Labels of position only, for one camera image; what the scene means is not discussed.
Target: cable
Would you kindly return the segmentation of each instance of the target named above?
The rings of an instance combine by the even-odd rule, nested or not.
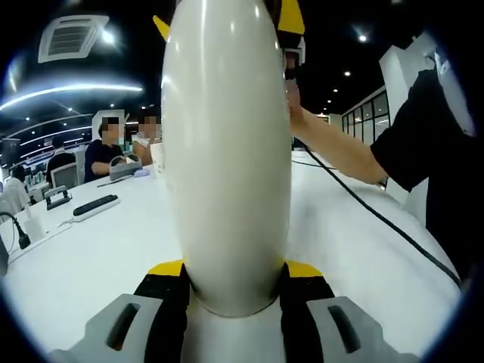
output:
[[[425,258],[427,258],[429,261],[431,261],[435,266],[440,268],[447,276],[449,276],[455,284],[460,288],[461,287],[461,281],[459,278],[443,263],[441,263],[438,259],[436,259],[434,256],[432,256],[430,253],[428,253],[424,248],[422,248],[417,242],[415,242],[412,237],[410,237],[408,234],[406,234],[403,230],[401,230],[399,227],[394,225],[391,221],[389,221],[387,218],[379,214],[375,209],[373,209],[371,206],[366,204],[366,202],[361,199],[354,191],[352,191],[348,185],[346,185],[340,178],[338,178],[327,166],[325,166],[310,150],[309,148],[305,145],[302,144],[306,152],[309,154],[309,156],[316,162],[318,163],[321,168],[326,170],[329,175],[331,175],[337,182],[340,184],[348,193],[351,194],[352,197],[354,197],[368,212],[372,213],[374,216],[376,216],[380,221],[388,225],[392,230],[394,230],[396,233],[400,234],[404,239],[406,239],[409,244],[411,244],[418,252],[420,252]]]
[[[62,221],[61,223],[59,223],[57,225],[57,227],[59,228],[59,227],[62,227],[63,225],[71,225],[73,223],[74,223],[74,217],[72,217],[71,219],[68,219],[66,221]]]
[[[296,164],[301,164],[301,165],[307,165],[307,166],[315,166],[316,168],[321,168],[321,165],[315,165],[315,164],[308,164],[308,163],[303,163],[301,161],[295,161],[295,160],[291,160],[293,163],[296,163]]]
[[[12,245],[10,245],[10,248],[8,249],[7,253],[10,255],[10,252],[12,252],[15,244],[15,224],[14,220],[12,219]]]

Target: hand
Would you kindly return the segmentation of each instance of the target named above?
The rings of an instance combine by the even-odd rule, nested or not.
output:
[[[299,89],[296,82],[293,80],[286,81],[287,88],[287,108],[290,114],[290,131],[296,134],[301,128],[304,117],[303,108],[301,107],[301,97],[299,96]]]

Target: led light strip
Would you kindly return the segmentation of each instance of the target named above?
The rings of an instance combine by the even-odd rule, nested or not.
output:
[[[55,92],[82,91],[86,89],[106,89],[106,90],[114,90],[114,91],[131,91],[131,92],[143,91],[141,87],[133,87],[129,85],[97,85],[97,84],[65,85],[63,87],[44,89],[43,91],[37,91],[37,92],[29,93],[28,95],[20,96],[19,98],[14,98],[13,100],[10,100],[9,102],[5,102],[2,106],[0,106],[0,111],[4,110],[5,108],[13,104],[18,104],[19,102],[28,100],[29,98],[48,95],[49,93],[55,93]]]
[[[50,138],[51,136],[63,134],[65,132],[77,131],[77,130],[84,130],[84,129],[92,129],[92,126],[84,126],[84,127],[78,127],[76,129],[69,129],[69,130],[63,130],[63,131],[59,131],[59,132],[54,132],[53,134],[44,135],[44,136],[41,136],[39,138],[33,138],[32,140],[25,141],[24,143],[20,144],[20,146],[24,146],[24,145],[30,144],[31,142],[40,140],[42,138]]]
[[[25,155],[22,155],[20,158],[23,159],[24,157],[28,157],[29,155],[32,155],[32,154],[35,154],[35,153],[38,153],[39,151],[42,151],[42,150],[45,150],[45,149],[49,149],[50,147],[52,147],[52,145],[49,145],[49,146],[46,146],[46,147],[43,147],[42,149],[37,149],[35,151],[31,151]]]
[[[79,140],[82,140],[83,138],[73,138],[72,140],[67,140],[67,141],[64,141],[65,144],[67,144],[68,142],[74,142],[74,141],[79,141]]]

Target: sleeve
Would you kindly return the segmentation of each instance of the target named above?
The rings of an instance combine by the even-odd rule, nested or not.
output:
[[[119,145],[116,145],[115,148],[115,153],[117,157],[122,157],[123,156],[123,150],[121,150],[121,147]]]
[[[85,151],[84,163],[89,169],[92,168],[92,164],[94,164],[96,161],[100,161],[99,158],[101,156],[101,145],[96,141],[97,140],[93,141]]]
[[[437,158],[431,123],[438,107],[428,72],[419,74],[391,127],[371,145],[386,174],[409,192],[429,176]]]

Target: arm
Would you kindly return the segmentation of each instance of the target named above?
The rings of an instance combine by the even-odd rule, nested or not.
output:
[[[107,175],[109,174],[109,163],[100,163],[98,161],[94,161],[91,169],[96,175]]]
[[[141,159],[141,164],[143,166],[150,165],[153,163],[153,159],[151,158],[151,152],[149,150],[150,145],[144,147],[139,142],[133,142],[133,152],[136,154],[137,157]]]
[[[341,173],[368,184],[387,176],[368,145],[303,109],[296,85],[288,85],[287,99],[291,132]]]

